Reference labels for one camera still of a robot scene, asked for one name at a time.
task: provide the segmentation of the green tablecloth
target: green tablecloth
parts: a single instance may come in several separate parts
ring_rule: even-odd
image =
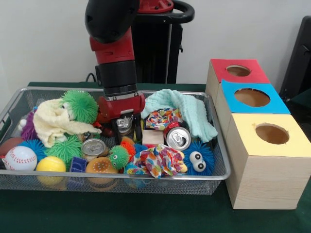
[[[97,87],[94,83],[31,86]],[[139,84],[204,91],[205,85]],[[0,190],[0,232],[311,232],[311,183],[296,210],[233,210],[225,183],[212,196]]]

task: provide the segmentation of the wire mesh tray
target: wire mesh tray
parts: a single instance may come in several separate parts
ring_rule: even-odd
[[[0,143],[20,136],[17,129],[19,121],[33,109],[39,99],[57,99],[69,89],[74,88],[27,87],[17,91],[0,114]],[[102,89],[79,90],[87,91],[96,100],[103,94]],[[154,93],[142,92],[145,97]],[[218,131],[217,138],[210,142],[215,157],[215,169],[211,176],[176,175],[155,179],[147,175],[0,170],[0,189],[211,195],[221,180],[230,175],[230,165],[216,111],[210,96],[205,93],[181,93],[192,95],[204,102],[207,119]],[[114,138],[101,139],[110,148],[115,145]],[[49,179],[50,183],[57,184],[46,186],[39,179]]]

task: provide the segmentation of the stacked wooden boxes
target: stacked wooden boxes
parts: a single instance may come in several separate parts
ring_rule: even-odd
[[[311,143],[255,60],[212,59],[207,93],[225,138],[234,209],[295,209],[311,175]]]

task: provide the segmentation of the mint green washcloth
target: mint green washcloth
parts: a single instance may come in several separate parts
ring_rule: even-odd
[[[149,96],[141,117],[146,118],[151,112],[164,108],[179,108],[192,137],[199,137],[205,143],[217,136],[216,129],[207,120],[203,101],[178,91],[163,89]]]

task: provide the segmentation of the yellow ball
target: yellow ball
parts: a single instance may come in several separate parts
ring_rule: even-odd
[[[49,156],[42,159],[35,169],[36,171],[58,171],[58,172],[65,172],[66,165],[63,160]],[[63,180],[63,177],[57,176],[37,176],[38,180],[47,186],[56,185]]]

